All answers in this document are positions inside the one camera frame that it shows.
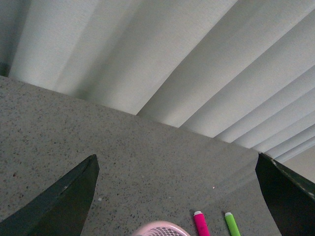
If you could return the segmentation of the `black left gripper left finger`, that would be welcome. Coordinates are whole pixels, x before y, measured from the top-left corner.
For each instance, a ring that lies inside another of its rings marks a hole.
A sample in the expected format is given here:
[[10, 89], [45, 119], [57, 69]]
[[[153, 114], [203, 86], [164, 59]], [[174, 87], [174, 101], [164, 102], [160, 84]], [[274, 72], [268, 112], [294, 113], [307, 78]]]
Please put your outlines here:
[[99, 173], [91, 155], [0, 223], [2, 236], [79, 236], [91, 207]]

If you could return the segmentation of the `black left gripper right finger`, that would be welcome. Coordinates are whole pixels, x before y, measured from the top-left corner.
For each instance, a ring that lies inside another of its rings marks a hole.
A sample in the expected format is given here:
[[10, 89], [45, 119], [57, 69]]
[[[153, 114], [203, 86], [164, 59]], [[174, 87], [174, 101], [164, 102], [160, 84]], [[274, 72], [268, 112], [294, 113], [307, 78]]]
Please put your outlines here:
[[315, 234], [315, 184], [260, 153], [255, 172], [267, 207], [283, 236]]

